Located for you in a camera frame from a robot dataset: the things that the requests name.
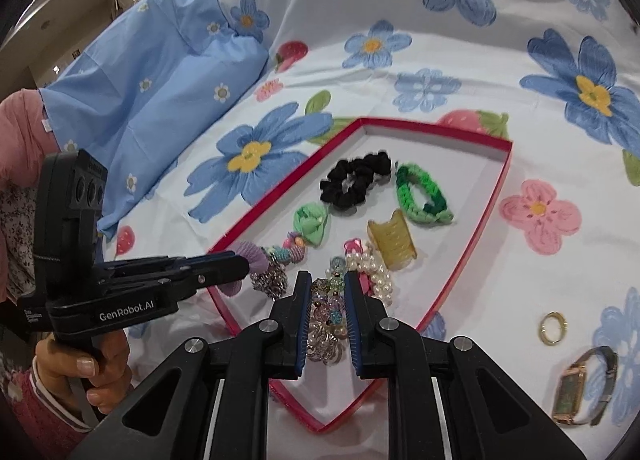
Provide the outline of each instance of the fingernail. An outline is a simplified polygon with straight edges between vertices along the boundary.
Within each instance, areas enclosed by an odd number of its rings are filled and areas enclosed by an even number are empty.
[[[88,400],[90,404],[97,406],[100,403],[100,395],[97,393],[86,392],[86,400]]]
[[[76,366],[83,377],[95,377],[95,363],[92,359],[78,359]]]

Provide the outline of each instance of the human hand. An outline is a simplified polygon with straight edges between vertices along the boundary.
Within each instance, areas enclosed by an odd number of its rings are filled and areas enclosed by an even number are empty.
[[[86,398],[101,413],[110,413],[127,395],[131,383],[131,370],[127,366],[129,343],[123,330],[102,336],[98,362],[88,353],[61,345],[51,334],[36,345],[38,376],[47,391],[62,406],[80,413],[67,377],[89,379],[95,386],[86,392]]]

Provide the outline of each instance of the silver bolt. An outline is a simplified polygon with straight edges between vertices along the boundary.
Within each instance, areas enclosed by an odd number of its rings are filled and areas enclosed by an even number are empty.
[[[194,337],[193,339],[189,339],[184,344],[184,349],[187,350],[187,353],[190,353],[190,354],[197,354],[203,348],[204,348],[204,342],[202,342],[202,339],[198,339],[197,337]]]
[[[400,326],[398,319],[393,319],[392,317],[385,317],[384,319],[380,319],[380,328],[383,330],[395,330]]]
[[[258,328],[264,333],[268,334],[278,329],[278,323],[273,319],[265,319],[264,321],[260,321]]]
[[[474,342],[469,337],[456,337],[453,345],[461,352],[468,352],[474,346]]]

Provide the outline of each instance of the watch strap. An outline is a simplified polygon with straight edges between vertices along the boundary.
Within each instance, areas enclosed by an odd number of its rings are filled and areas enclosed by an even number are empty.
[[[602,389],[602,393],[600,393],[600,398],[598,399],[596,406],[591,410],[591,413],[584,419],[574,420],[572,422],[572,426],[582,426],[583,424],[597,426],[604,415],[604,411],[607,409],[607,404],[611,400],[613,390],[616,386],[616,377],[618,376],[618,355],[608,346],[591,348],[591,350],[583,353],[580,358],[571,365],[571,367],[577,368],[579,366],[584,366],[587,360],[594,355],[602,356],[606,363],[607,369],[605,371],[604,388]]]

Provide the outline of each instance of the green knitted hair band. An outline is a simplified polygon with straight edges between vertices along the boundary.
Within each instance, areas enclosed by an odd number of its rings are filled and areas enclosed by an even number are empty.
[[[425,203],[422,208],[415,204],[411,193],[411,184],[417,185],[431,203]],[[416,164],[402,164],[396,171],[396,192],[398,203],[411,221],[416,223],[451,223],[453,213],[447,208],[447,201],[442,195],[438,184],[429,173]]]

